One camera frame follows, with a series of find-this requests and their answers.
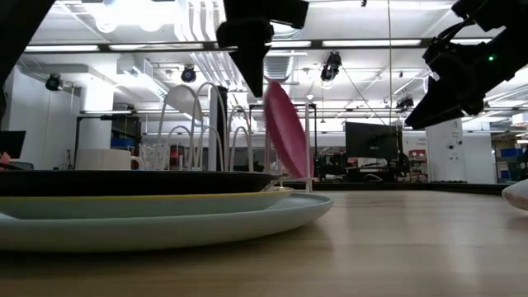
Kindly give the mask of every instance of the stacked plates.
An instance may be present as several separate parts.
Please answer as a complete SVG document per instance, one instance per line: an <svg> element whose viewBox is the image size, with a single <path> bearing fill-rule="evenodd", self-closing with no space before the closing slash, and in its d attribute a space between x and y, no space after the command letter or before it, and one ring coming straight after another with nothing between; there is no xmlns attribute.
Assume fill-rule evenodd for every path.
<svg viewBox="0 0 528 297"><path fill-rule="evenodd" d="M0 250L119 252L255 238L332 200L245 172L0 172Z"/></svg>

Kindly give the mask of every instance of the plate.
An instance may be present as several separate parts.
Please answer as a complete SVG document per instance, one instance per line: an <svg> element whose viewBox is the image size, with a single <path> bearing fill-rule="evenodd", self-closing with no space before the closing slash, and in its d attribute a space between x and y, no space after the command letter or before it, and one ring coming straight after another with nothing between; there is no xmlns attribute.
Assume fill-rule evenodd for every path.
<svg viewBox="0 0 528 297"><path fill-rule="evenodd" d="M5 171L0 196L150 196L251 193L275 185L259 172Z"/></svg>
<svg viewBox="0 0 528 297"><path fill-rule="evenodd" d="M511 206L520 210L528 210L528 180L519 181L502 190L502 197Z"/></svg>
<svg viewBox="0 0 528 297"><path fill-rule="evenodd" d="M285 168L294 178L306 177L306 135L290 97L278 82L270 82L264 111L266 128ZM309 166L312 177L312 158Z"/></svg>
<svg viewBox="0 0 528 297"><path fill-rule="evenodd" d="M264 210L293 192L169 196L0 197L0 213L18 219L103 219L169 215L208 215Z"/></svg>
<svg viewBox="0 0 528 297"><path fill-rule="evenodd" d="M131 252L228 243L295 229L326 214L333 200L293 194L270 209L132 219L0 219L0 250Z"/></svg>

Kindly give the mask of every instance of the computer monitor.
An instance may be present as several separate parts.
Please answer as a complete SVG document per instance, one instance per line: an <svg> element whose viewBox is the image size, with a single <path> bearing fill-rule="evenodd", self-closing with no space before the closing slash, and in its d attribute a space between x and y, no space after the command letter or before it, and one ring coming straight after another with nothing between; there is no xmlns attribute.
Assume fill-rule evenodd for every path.
<svg viewBox="0 0 528 297"><path fill-rule="evenodd" d="M397 127L347 122L346 155L356 158L398 158Z"/></svg>
<svg viewBox="0 0 528 297"><path fill-rule="evenodd" d="M0 156L7 153L11 158L20 158L25 137L25 131L0 132Z"/></svg>

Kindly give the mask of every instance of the table surface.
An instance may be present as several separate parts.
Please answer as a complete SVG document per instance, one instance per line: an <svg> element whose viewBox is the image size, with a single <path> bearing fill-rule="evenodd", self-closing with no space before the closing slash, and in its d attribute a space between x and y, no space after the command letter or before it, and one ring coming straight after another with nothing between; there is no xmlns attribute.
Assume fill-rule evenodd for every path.
<svg viewBox="0 0 528 297"><path fill-rule="evenodd" d="M323 193L316 223L166 252L0 253L2 296L526 296L528 213L497 196Z"/></svg>

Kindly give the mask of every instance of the white dish rack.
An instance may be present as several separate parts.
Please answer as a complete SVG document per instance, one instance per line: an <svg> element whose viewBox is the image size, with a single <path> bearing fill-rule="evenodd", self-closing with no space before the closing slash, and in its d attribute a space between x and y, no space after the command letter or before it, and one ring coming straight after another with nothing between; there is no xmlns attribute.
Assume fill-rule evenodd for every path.
<svg viewBox="0 0 528 297"><path fill-rule="evenodd" d="M201 104L200 104L200 101L198 100L198 93L200 93L200 91L204 88L204 87L207 87L207 86L210 86L212 87L216 92L217 94L217 99L219 101L219 107L222 111L222 115L224 117L224 123L226 123L226 125L224 125L224 127L222 127L223 129L223 132L224 132L224 135L226 135L226 141L224 141L224 145L222 146L221 143L220 143L220 137L219 137L219 132L218 130L211 126L211 125L204 125L203 121L200 122L200 138L198 139L198 143L196 144L195 143L195 140L194 140L194 136L195 136L195 119L196 119L196 114L201 112ZM193 106L193 112L192 112L192 115L191 115L191 123L193 123L193 125L191 125L191 128L188 129L187 127L185 126L182 126L182 125L176 125L174 127L171 128L171 130L169 131L168 133L168 136L166 138L166 140L163 142L162 141L162 131L163 131L163 122L164 122L164 117L165 117L165 110L167 109L167 105L171 105L171 100L172 98L170 97L171 95L171 91L180 91L179 89L180 88L184 88L185 90L187 90L191 95L192 97L194 98L194 106ZM172 88L169 93L169 95L167 96L165 102L163 103L163 108L162 108L162 114L161 114L161 119L160 119L160 123L159 123L159 128L158 128L158 137L157 137L157 141L156 141L156 145L155 147L147 147L147 146L144 146L142 147L142 157L143 158L146 158L146 157L149 157L148 159L149 160L153 160L153 164L152 162L149 162L148 160L145 160L146 163L148 164L148 167L152 168L152 169L155 169L155 170L163 170L165 168L165 164L167 163L167 160L170 159L170 146L171 146L171 137L172 135L177 131L177 130L183 130L185 133L187 133L187 135L189 136L189 153L187 155L187 158L182 160L183 162L180 162L180 169L181 170L184 170L184 167L182 166L183 163L185 163L186 165L186 168L193 168L194 170L201 170L203 168L203 139L204 139L204 133L207 131L207 130L210 130L212 131L212 133L210 133L210 136L213 135L218 144L219 144L219 156L220 156L220 171L223 171L223 172L227 172L227 171L233 171L233 164L234 164L234 153L235 153L235 148L236 148L236 141L237 141L237 136L238 136L238 133L239 131L242 131L244 133L244 135L246 136L246 140L247 140L247 159L248 159L248 163L249 163L249 172L253 172L253 148L252 148L252 138L251 138L251 134L252 134L252 131L251 131L251 124L250 124L250 121L249 121L249 118L248 118L248 114L245 110L245 108L243 108L243 106L234 106L230 113L229 113L229 118L226 119L225 115L226 115L226 112L225 112L225 106L224 106L224 103L222 101L222 97L220 96L220 92L218 90L218 88L210 83L210 82L206 82L204 84L202 84L200 86L200 88L198 89L198 92L194 92L190 87L188 87L187 85L178 85L178 86L175 86L174 88ZM216 113L217 110L211 110L211 114L212 113ZM242 111L243 113L243 116L244 116L244 119L246 121L246 126L247 127L243 127L243 126L239 126L235 131L234 131L234 137L233 137L233 143L230 144L230 140L229 140L229 137L228 135L230 135L231 133L231 124L233 122L233 117L235 115L236 112L240 112ZM310 137L309 137L309 104L306 103L305 105L305 131L307 131L305 134L306 134L306 162L307 164L310 164L310 159L311 159L311 154L310 154ZM264 171L266 173L273 173L271 172L271 140L269 138L269 135L268 133L266 132L266 142L265 142L265 149L264 149L264 155L265 155L265 169ZM281 170L281 161L280 159L277 157L277 160L276 160L276 164L278 166L278 168L280 169L280 171L278 172L279 174L282 175L282 170ZM306 183L306 192L311 192L312 191L312 180L313 178L311 177L311 171L310 171L310 166L306 166L307 168L307 172L306 172L306 178L301 178L301 179L292 179L292 178L288 178L288 177L284 177L280 180L280 185L282 186L282 183L285 182L285 181L302 181L302 182L305 182Z"/></svg>

